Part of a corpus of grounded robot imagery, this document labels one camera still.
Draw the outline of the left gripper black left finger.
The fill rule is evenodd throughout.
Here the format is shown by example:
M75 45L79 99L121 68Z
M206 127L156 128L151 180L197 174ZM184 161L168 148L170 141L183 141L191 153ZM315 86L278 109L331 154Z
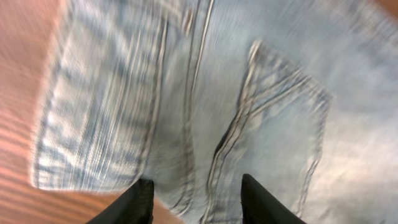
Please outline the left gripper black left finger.
M87 224L152 224L154 182L139 179Z

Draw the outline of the light blue denim shorts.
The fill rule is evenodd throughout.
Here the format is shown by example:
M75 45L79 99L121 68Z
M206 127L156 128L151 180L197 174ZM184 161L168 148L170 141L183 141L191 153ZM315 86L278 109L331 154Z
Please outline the light blue denim shorts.
M372 1L68 1L32 185L147 177L185 223L240 223L252 175L307 223L397 222L397 20Z

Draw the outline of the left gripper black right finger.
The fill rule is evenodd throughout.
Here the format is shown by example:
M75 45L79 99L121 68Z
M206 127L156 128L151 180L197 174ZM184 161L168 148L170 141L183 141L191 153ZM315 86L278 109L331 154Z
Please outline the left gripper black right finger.
M241 206L243 224L305 224L249 174L242 178Z

